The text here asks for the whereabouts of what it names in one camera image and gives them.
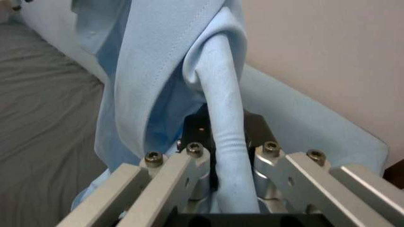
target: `light blue fabric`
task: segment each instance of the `light blue fabric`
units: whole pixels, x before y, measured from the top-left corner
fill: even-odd
[[[109,76],[95,144],[108,170],[74,205],[121,163],[172,151],[184,117],[207,102],[220,180],[214,210],[258,212],[237,83],[246,52],[240,2],[121,0],[100,9],[109,0],[83,1],[74,6],[79,40]],[[106,26],[95,22],[103,15]],[[380,173],[386,146],[349,121],[251,68],[241,89],[244,106],[266,117],[285,152],[319,148],[334,166],[353,161]]]
[[[120,1],[111,9],[93,0],[74,5],[81,44],[98,58],[110,79],[100,108],[96,153],[113,172],[122,162],[136,164],[146,152],[166,152],[180,135],[184,117],[199,109],[207,97],[218,148],[219,208],[258,212],[237,84],[246,50],[241,3],[134,1],[119,48],[125,3]],[[97,19],[107,20],[106,26],[97,24]],[[227,99],[223,102],[218,97]],[[225,165],[222,159],[230,162]]]
[[[240,90],[244,108],[264,116],[285,153],[317,148],[333,167],[358,163],[383,173],[387,145],[324,105],[248,65]]]

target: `white wall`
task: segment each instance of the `white wall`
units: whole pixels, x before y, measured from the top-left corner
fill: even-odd
[[[247,62],[404,158],[404,1],[245,0]]]

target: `hex bolt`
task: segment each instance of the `hex bolt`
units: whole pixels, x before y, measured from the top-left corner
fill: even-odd
[[[186,146],[186,153],[194,158],[199,158],[203,155],[203,145],[198,142],[189,143]]]
[[[263,152],[270,157],[278,157],[281,148],[279,147],[278,143],[273,141],[267,141],[263,144]]]
[[[310,149],[306,155],[311,158],[311,160],[315,161],[319,166],[324,166],[326,160],[324,152],[317,149]]]
[[[157,168],[163,164],[163,155],[158,151],[151,151],[144,157],[147,167]]]

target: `bed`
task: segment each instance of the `bed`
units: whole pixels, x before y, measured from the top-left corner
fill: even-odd
[[[54,226],[104,170],[103,84],[18,22],[0,24],[0,226]]]

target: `black plastic part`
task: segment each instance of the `black plastic part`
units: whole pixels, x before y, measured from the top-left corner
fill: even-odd
[[[322,214],[175,214],[164,227],[332,227]]]
[[[264,117],[244,110],[244,132],[251,166],[254,166],[255,148],[267,141],[278,142]]]

